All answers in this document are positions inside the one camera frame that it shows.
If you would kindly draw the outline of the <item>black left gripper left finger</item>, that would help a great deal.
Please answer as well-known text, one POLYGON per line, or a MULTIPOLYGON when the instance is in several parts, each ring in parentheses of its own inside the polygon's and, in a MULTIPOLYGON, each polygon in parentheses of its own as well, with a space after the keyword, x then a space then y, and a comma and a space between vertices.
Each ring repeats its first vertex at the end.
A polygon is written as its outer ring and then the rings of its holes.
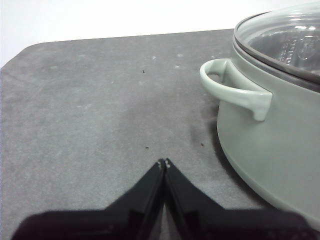
POLYGON ((105 209, 33 214, 14 240, 146 240, 164 204, 164 160, 159 159, 126 193, 105 209))

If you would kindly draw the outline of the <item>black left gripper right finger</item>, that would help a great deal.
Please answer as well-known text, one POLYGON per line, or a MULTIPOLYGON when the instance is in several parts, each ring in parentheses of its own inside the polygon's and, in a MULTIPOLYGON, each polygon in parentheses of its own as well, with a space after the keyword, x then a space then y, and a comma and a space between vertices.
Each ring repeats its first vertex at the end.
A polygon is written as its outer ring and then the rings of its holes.
POLYGON ((183 240, 314 240, 297 213, 275 209, 226 209, 164 159, 165 200, 183 240))

